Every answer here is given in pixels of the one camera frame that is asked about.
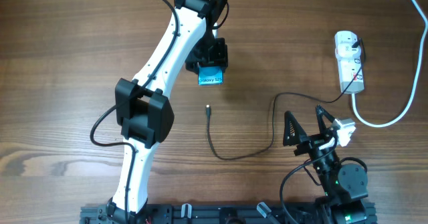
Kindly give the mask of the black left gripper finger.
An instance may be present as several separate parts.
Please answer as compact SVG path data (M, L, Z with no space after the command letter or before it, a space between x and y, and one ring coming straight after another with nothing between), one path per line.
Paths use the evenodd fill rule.
M185 60L185 69L193 72L195 74L199 73L199 63L200 63L200 59L198 58L187 58Z
M225 43L218 43L215 46L213 61L216 66L225 71L228 67L228 50Z

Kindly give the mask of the smartphone with teal screen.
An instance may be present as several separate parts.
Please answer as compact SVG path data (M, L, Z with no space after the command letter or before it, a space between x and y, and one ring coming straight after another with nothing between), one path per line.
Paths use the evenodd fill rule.
M223 71L218 66L200 67L198 84L200 86L221 85L223 83Z

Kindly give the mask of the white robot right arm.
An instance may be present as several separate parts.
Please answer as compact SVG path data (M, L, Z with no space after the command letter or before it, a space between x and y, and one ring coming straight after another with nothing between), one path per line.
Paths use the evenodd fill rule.
M298 220L289 212L284 201L284 187L296 172L311 165L316 171L324 196L314 205L322 223L364 223L368 220L362 200L368 197L368 167L359 158L340 159L336 148L345 147L356 130L355 122L348 118L333 117L323 107L316 107L319 133L307 135L294 115L284 113L284 146L295 146L294 154L307 154L309 161L290 171L280 185L280 202L290 223Z

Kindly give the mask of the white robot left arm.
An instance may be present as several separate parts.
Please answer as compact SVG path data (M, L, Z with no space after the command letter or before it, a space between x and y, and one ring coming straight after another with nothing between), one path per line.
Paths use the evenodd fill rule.
M115 87L116 121L124 160L119 186L107 204L115 223L145 223L148 179L154 154L171 131L171 92L181 68L197 74L200 85L223 83L227 45L217 36L227 0L174 0L172 17L154 53L132 80Z

